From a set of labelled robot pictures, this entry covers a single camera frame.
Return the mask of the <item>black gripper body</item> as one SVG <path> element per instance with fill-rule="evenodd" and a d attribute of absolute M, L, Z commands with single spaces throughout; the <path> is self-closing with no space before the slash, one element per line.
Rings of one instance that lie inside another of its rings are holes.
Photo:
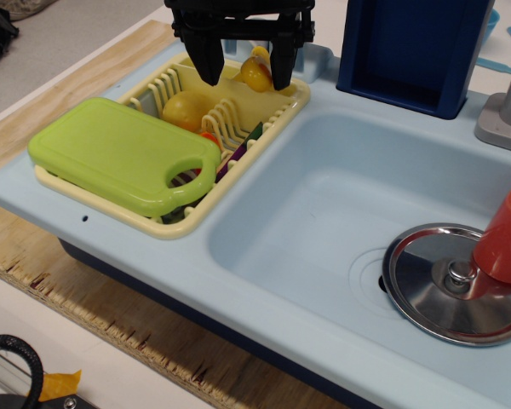
<path fill-rule="evenodd" d="M 175 35 L 184 43 L 286 38 L 302 46 L 315 35 L 314 1 L 200 0 L 164 5 L 172 12 Z"/>

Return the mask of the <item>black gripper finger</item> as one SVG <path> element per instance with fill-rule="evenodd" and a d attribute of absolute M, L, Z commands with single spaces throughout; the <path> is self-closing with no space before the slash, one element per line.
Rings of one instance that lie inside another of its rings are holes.
<path fill-rule="evenodd" d="M 184 44 L 201 79 L 208 85 L 217 85 L 224 67 L 221 40 L 188 32 Z"/>
<path fill-rule="evenodd" d="M 270 54 L 273 87 L 282 90 L 290 85 L 291 76 L 296 63 L 294 39 L 291 37 L 276 37 L 271 41 Z"/>

